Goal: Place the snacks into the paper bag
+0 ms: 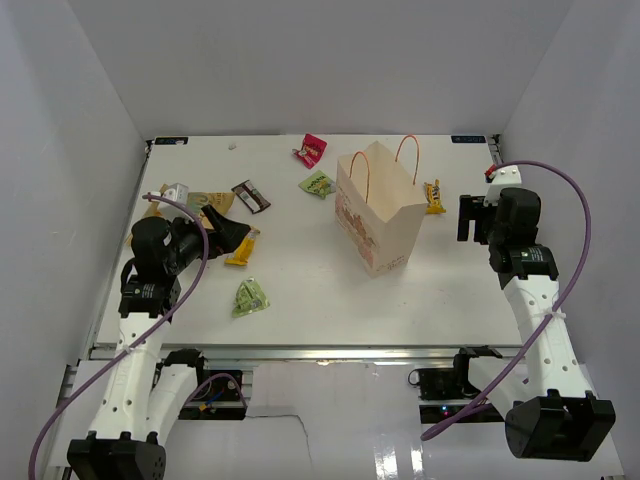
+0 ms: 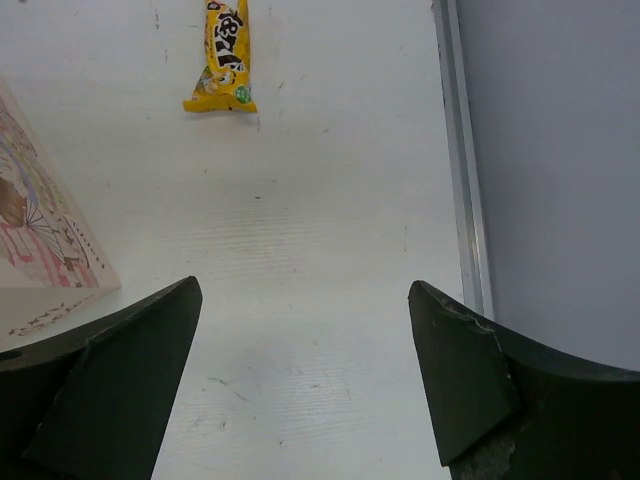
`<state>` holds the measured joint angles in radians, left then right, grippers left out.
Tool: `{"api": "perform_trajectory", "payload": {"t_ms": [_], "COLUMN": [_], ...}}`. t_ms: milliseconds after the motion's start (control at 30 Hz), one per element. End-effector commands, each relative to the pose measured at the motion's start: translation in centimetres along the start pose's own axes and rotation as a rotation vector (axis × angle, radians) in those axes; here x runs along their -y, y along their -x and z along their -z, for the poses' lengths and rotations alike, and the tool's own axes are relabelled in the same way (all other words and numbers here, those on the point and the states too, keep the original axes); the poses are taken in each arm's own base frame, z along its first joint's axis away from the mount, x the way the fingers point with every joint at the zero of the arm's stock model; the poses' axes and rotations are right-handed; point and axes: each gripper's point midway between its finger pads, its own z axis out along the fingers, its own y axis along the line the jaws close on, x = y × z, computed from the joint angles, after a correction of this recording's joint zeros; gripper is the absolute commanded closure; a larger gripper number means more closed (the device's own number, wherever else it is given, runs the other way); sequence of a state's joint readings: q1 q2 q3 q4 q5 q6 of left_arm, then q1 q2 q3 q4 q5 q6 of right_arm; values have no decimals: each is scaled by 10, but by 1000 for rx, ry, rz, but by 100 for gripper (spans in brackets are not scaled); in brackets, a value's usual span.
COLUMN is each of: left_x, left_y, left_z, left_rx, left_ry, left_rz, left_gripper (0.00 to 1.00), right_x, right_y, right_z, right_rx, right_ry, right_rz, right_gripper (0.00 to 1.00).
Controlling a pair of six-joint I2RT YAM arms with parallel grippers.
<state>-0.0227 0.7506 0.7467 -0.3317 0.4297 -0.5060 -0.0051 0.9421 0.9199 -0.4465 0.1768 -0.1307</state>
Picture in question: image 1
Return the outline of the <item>green gummy snack packet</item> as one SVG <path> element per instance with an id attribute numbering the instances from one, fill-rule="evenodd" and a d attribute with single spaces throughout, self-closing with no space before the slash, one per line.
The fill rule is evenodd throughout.
<path id="1" fill-rule="evenodd" d="M 336 192 L 335 182 L 320 170 L 303 180 L 299 187 L 306 193 L 321 199 L 325 199 L 328 195 Z"/>

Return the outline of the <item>red snack packet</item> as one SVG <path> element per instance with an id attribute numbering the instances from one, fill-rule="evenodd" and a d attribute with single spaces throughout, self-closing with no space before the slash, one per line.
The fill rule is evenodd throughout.
<path id="1" fill-rule="evenodd" d="M 312 169 L 322 158 L 326 147 L 326 141 L 307 133 L 302 140 L 301 146 L 298 149 L 293 149 L 292 154 L 300 160 L 307 169 Z"/>

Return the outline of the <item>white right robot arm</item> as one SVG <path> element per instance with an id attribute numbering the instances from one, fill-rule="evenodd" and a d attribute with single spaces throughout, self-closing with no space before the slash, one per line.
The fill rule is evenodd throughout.
<path id="1" fill-rule="evenodd" d="M 471 354 L 451 374 L 453 390 L 472 399 L 487 390 L 488 402 L 505 422 L 505 437 L 517 458 L 590 461 L 616 415 L 596 397 L 578 365 L 560 298 L 551 250 L 538 243 L 539 196 L 508 187 L 497 200 L 463 195 L 457 238 L 489 251 L 489 264 L 514 314 L 525 349 L 526 374 L 497 377 L 505 363 L 497 354 Z"/>

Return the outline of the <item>yellow M&M's candy pack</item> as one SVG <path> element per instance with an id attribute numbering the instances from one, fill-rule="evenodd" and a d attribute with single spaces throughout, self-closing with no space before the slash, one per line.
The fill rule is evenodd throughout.
<path id="1" fill-rule="evenodd" d="M 435 179 L 432 183 L 426 182 L 425 195 L 427 199 L 426 213 L 428 215 L 440 215 L 446 212 L 442 205 L 440 181 Z"/>

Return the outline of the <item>brown chocolate bar wrapper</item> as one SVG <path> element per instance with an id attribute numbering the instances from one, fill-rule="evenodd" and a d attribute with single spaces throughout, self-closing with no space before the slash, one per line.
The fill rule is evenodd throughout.
<path id="1" fill-rule="evenodd" d="M 252 214 L 263 212 L 271 206 L 271 203 L 250 180 L 245 180 L 234 186 L 232 192 L 244 203 Z"/>

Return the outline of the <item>light green snack packet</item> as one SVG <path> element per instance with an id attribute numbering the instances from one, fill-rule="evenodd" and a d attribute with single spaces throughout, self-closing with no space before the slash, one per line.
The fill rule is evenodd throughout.
<path id="1" fill-rule="evenodd" d="M 243 280 L 235 295 L 232 310 L 233 318 L 240 318 L 262 311 L 270 306 L 270 301 L 255 278 Z"/>

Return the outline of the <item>yellow snack bar wrapper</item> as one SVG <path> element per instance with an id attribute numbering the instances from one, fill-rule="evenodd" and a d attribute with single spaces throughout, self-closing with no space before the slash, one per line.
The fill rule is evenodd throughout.
<path id="1" fill-rule="evenodd" d="M 261 231 L 258 228 L 251 227 L 249 233 L 240 243 L 240 246 L 225 258 L 224 264 L 234 267 L 246 267 L 249 263 L 251 254 L 254 251 L 256 240 L 260 234 Z"/>

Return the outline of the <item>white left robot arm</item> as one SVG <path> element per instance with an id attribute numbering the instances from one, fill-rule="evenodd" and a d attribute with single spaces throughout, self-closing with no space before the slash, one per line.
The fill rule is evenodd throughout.
<path id="1" fill-rule="evenodd" d="M 119 341 L 102 369 L 109 379 L 83 439 L 70 442 L 67 460 L 80 479 L 161 479 L 166 439 L 184 404 L 205 396 L 211 374 L 197 349 L 161 355 L 177 309 L 186 300 L 180 274 L 234 252 L 250 231 L 212 206 L 211 226 L 185 211 L 173 220 L 147 217 L 131 228 L 132 258 L 121 274 Z"/>

